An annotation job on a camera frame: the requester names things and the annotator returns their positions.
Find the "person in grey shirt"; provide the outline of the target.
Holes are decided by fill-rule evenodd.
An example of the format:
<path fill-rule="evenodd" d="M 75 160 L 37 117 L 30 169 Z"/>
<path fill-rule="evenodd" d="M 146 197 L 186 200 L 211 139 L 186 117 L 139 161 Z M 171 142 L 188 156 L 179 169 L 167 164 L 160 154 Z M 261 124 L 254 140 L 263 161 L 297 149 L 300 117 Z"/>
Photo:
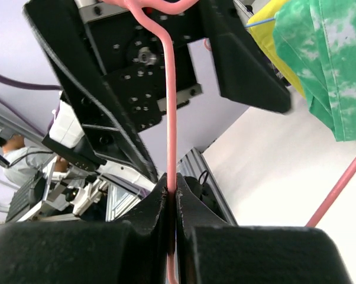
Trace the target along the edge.
<path fill-rule="evenodd" d="M 5 177 L 13 184 L 22 187 L 48 164 L 53 152 L 36 146 L 26 146 L 23 136 L 14 134 L 6 140 L 0 137 L 3 157 L 10 162 L 4 169 Z"/>

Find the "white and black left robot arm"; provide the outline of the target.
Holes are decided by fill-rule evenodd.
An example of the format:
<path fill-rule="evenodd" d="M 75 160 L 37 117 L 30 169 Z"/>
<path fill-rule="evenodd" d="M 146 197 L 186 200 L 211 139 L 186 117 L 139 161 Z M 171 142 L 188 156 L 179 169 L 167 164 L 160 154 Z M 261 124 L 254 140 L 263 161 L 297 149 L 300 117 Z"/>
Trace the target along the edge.
<path fill-rule="evenodd" d="M 83 170 L 157 182 L 139 134 L 202 93 L 199 40 L 213 45 L 221 97 L 291 109 L 232 1 L 29 1 L 24 15 L 62 89 L 43 144 Z"/>

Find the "blue hanger of green trousers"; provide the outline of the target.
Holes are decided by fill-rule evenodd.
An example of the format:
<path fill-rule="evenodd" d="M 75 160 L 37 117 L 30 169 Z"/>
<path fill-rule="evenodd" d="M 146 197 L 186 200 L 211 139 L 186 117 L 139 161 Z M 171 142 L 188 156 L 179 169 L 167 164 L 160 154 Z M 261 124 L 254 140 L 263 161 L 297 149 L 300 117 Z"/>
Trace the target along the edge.
<path fill-rule="evenodd" d="M 256 22 L 253 22 L 251 24 L 247 24 L 244 27 L 245 28 L 251 28 L 251 27 L 255 27 L 255 26 L 258 26 L 258 25 L 261 25 L 261 24 L 272 22 L 272 21 L 275 21 L 275 17 L 264 19 L 264 20 L 261 20 L 261 21 L 256 21 Z"/>

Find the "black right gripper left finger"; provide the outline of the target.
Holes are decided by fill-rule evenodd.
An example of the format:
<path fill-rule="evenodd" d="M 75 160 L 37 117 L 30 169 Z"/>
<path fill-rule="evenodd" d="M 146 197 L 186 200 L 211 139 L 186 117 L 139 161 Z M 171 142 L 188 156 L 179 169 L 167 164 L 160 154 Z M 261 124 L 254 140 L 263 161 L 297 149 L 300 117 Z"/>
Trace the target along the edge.
<path fill-rule="evenodd" d="M 0 226 L 0 283 L 164 283 L 167 191 L 154 190 L 112 222 Z"/>

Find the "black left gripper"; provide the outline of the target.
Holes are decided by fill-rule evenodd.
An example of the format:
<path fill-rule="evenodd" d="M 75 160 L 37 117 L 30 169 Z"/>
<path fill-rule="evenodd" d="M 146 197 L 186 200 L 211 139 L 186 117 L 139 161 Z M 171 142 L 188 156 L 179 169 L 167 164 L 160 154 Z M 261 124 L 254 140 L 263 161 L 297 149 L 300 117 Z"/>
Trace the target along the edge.
<path fill-rule="evenodd" d="M 199 4 L 179 15 L 153 8 L 143 12 L 170 34 L 177 107 L 184 107 L 203 93 L 189 53 L 190 43 L 205 38 Z M 74 1 L 28 1 L 24 14 L 95 155 L 156 182 L 157 170 L 137 130 L 159 124 L 166 114 L 160 39 L 129 10 L 103 1 L 78 1 L 77 6 Z"/>

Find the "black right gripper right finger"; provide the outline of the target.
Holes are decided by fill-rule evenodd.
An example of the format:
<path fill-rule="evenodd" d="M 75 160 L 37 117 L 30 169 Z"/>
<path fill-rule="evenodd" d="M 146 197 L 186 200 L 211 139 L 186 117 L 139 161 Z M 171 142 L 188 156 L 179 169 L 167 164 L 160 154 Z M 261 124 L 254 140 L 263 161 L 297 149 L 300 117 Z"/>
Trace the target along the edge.
<path fill-rule="evenodd" d="M 180 283 L 351 283 L 339 251 L 322 230 L 230 225 L 177 174 Z"/>

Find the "olive yellow trousers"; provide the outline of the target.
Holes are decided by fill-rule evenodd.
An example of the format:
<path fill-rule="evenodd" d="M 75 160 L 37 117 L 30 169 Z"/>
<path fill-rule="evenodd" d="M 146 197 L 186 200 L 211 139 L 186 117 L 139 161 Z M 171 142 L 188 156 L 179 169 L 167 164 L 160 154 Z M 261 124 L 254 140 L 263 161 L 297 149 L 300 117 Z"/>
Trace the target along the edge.
<path fill-rule="evenodd" d="M 286 2 L 286 0 L 269 1 L 262 7 L 262 9 L 254 13 L 254 15 L 248 20 L 247 24 L 255 24 L 258 21 L 273 18 Z M 273 30 L 274 22 L 268 22 L 249 28 L 250 34 L 262 52 L 267 56 L 272 64 L 275 65 L 287 81 L 298 91 L 298 93 L 305 98 L 305 93 L 299 78 L 276 53 L 276 47 L 273 40 Z"/>

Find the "pink hanger of yellow trousers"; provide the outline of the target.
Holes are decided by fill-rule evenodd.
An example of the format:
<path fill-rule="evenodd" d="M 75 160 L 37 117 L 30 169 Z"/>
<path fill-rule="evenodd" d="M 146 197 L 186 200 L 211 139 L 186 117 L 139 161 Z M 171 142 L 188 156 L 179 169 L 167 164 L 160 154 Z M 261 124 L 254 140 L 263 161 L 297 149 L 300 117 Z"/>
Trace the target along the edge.
<path fill-rule="evenodd" d="M 168 201 L 170 203 L 175 202 L 175 191 L 177 186 L 177 171 L 176 171 L 176 162 L 177 162 L 177 92 L 176 92 L 176 66 L 174 61 L 174 51 L 173 51 L 173 42 L 170 37 L 170 34 L 158 24 L 155 20 L 152 20 L 150 16 L 145 14 L 145 11 L 149 8 L 162 12 L 166 15 L 178 15 L 183 13 L 197 2 L 200 2 L 200 8 L 211 8 L 215 15 L 222 18 L 220 12 L 223 12 L 225 9 L 225 16 L 221 19 L 223 22 L 229 18 L 227 9 L 235 8 L 233 1 L 176 1 L 171 3 L 169 1 L 105 1 L 108 4 L 119 5 L 122 8 L 130 10 L 132 15 L 138 21 L 140 25 L 146 28 L 148 31 L 151 31 L 156 37 L 158 37 L 163 46 L 164 59 L 165 59 L 165 73 L 166 73 L 166 99 L 167 99 L 167 189 L 168 189 Z M 278 89 L 281 89 L 281 85 L 278 82 Z M 282 87 L 282 93 L 278 95 L 278 101 L 275 103 L 267 102 L 267 107 L 259 107 L 261 109 L 266 109 L 268 111 L 285 113 L 291 109 L 291 100 L 290 95 L 287 93 L 287 89 Z M 168 255 L 165 260 L 167 260 L 167 280 L 169 283 L 179 283 L 176 279 L 175 271 L 175 226 L 176 226 L 176 217 L 173 217 L 171 213 L 169 215 L 169 241 L 168 241 Z M 343 264 L 340 269 L 336 269 L 336 272 L 346 272 Z M 340 283 L 351 283 L 347 273 L 345 274 L 346 280 L 341 280 L 340 276 L 336 276 L 335 280 L 326 280 L 327 283 L 336 283 L 336 280 L 340 280 Z M 325 280 L 317 280 L 315 283 L 326 283 Z"/>

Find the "aluminium mounting rail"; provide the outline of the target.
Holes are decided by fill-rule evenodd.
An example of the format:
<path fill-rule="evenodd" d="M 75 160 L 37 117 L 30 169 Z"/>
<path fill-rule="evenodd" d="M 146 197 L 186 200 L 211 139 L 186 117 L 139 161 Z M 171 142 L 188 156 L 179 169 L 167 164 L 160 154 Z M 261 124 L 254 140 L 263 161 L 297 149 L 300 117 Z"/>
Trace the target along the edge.
<path fill-rule="evenodd" d="M 192 148 L 178 162 L 181 173 L 194 195 L 214 214 L 231 225 L 238 225 L 202 153 Z"/>

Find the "green tie-dye trousers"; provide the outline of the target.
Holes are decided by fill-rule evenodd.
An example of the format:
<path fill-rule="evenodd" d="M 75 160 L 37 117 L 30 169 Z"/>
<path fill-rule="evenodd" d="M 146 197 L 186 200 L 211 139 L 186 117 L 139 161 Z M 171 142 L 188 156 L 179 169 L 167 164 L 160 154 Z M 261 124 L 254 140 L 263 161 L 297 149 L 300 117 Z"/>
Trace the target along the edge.
<path fill-rule="evenodd" d="M 275 16 L 273 38 L 309 112 L 336 141 L 356 141 L 356 1 L 289 1 Z"/>

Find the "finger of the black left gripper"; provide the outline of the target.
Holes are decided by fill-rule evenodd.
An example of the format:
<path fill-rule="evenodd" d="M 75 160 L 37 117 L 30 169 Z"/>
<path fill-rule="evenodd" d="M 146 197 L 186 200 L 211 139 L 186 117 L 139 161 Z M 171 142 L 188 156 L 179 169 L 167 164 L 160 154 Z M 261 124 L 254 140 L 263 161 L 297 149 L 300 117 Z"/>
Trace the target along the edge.
<path fill-rule="evenodd" d="M 200 12 L 221 96 L 272 112 L 290 111 L 290 92 L 244 28 L 234 2 L 200 1 Z"/>

